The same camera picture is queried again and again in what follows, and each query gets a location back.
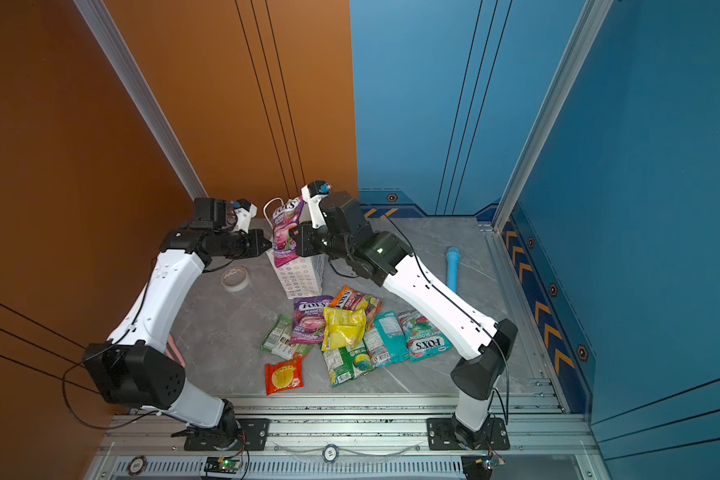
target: white masking tape roll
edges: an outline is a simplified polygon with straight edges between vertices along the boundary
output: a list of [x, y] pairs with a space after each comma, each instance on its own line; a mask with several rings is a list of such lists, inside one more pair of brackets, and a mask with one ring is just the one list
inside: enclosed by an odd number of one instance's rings
[[249, 283], [251, 283], [251, 279], [248, 277], [248, 270], [241, 266], [233, 266], [221, 275], [221, 286], [227, 292], [240, 292]]

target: yellow snack packet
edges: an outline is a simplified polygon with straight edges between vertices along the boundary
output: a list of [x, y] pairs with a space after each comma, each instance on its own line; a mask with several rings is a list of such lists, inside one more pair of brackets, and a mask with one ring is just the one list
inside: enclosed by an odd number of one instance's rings
[[326, 307], [323, 316], [326, 318], [324, 352], [343, 346], [353, 350], [360, 345], [365, 332], [365, 311]]

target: orange candy bag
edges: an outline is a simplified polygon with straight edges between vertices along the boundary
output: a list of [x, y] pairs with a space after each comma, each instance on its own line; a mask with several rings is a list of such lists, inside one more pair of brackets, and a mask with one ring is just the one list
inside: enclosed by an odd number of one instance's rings
[[264, 365], [264, 382], [267, 395], [303, 387], [302, 356], [297, 353], [292, 359], [277, 365]]

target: tape roll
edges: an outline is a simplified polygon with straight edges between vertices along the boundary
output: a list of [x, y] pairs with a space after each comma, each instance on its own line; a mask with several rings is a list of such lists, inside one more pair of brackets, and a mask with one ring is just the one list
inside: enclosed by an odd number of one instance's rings
[[[234, 275], [240, 273], [243, 274], [242, 280], [238, 283], [233, 283]], [[223, 286], [227, 292], [240, 292], [240, 290], [246, 288], [249, 283], [251, 283], [251, 279], [248, 276], [248, 270], [241, 266], [233, 266], [221, 275], [221, 286]]]

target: purple candy bag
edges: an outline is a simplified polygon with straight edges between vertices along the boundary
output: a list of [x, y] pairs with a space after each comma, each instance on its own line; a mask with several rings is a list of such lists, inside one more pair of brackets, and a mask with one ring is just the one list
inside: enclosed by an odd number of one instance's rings
[[332, 296], [308, 296], [293, 300], [293, 332], [291, 340], [295, 343], [322, 343], [326, 333], [326, 318], [323, 311], [333, 300]]
[[302, 214], [304, 200], [301, 197], [288, 200], [288, 203], [279, 206], [272, 214], [274, 223], [272, 254], [275, 257], [275, 267], [280, 267], [298, 257], [296, 242], [288, 235], [288, 231], [298, 225], [298, 218]]

